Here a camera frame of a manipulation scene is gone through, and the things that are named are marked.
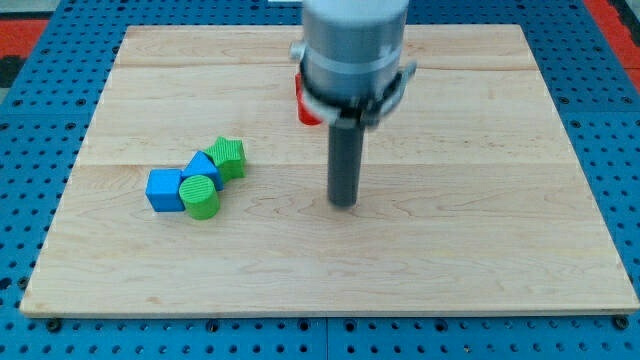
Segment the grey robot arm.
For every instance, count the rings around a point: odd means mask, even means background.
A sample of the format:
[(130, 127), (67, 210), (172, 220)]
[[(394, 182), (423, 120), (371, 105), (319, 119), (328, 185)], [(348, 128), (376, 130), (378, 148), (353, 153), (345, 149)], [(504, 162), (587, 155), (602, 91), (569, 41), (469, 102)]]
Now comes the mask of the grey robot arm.
[(408, 0), (306, 0), (299, 63), (302, 113), (328, 126), (327, 197), (357, 202), (364, 134), (401, 102), (417, 64), (400, 64)]

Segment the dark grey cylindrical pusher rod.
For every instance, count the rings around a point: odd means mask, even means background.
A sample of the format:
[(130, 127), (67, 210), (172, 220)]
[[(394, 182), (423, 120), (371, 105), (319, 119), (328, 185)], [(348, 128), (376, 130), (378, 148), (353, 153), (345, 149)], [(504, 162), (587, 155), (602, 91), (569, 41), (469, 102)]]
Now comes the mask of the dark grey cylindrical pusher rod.
[(329, 126), (329, 201), (339, 208), (356, 204), (361, 169), (364, 128), (356, 119), (340, 118)]

